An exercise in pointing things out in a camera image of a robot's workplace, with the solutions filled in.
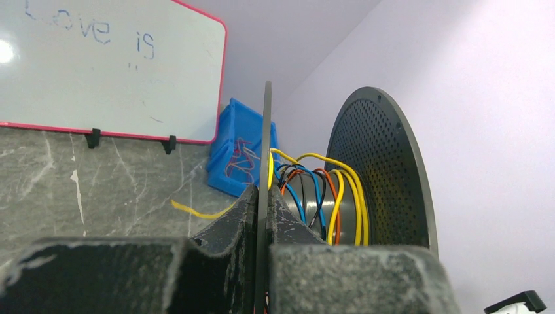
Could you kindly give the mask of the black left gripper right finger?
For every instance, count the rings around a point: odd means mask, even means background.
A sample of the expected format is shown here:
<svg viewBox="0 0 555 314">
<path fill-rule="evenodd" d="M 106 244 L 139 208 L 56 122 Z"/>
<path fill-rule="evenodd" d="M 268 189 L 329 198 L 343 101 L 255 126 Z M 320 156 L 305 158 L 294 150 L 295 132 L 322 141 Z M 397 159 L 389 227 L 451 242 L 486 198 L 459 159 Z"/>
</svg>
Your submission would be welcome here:
<svg viewBox="0 0 555 314">
<path fill-rule="evenodd" d="M 327 245 L 268 193 L 271 313 L 459 313 L 439 259 L 410 245 Z"/>
</svg>

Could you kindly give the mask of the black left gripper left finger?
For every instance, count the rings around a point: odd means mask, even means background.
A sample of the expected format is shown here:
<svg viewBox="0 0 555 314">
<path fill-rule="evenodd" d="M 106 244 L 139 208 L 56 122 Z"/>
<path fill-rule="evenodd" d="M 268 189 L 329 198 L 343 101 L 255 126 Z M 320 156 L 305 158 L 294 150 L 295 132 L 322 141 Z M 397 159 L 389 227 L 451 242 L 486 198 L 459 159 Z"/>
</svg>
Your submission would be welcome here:
<svg viewBox="0 0 555 314">
<path fill-rule="evenodd" d="M 46 237 L 1 280 L 2 313 L 252 313 L 255 186 L 192 237 Z"/>
</svg>

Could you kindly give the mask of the black perforated cable spool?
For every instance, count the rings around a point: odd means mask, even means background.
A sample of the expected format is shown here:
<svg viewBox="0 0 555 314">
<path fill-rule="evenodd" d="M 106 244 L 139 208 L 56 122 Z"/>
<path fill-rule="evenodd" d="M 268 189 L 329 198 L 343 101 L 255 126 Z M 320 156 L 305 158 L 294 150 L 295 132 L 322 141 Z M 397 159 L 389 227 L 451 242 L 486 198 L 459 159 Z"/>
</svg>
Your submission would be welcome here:
<svg viewBox="0 0 555 314">
<path fill-rule="evenodd" d="M 433 202 L 408 120 L 381 89 L 362 87 L 345 101 L 332 128 L 326 170 L 352 168 L 365 199 L 362 243 L 410 245 L 438 255 Z"/>
</svg>

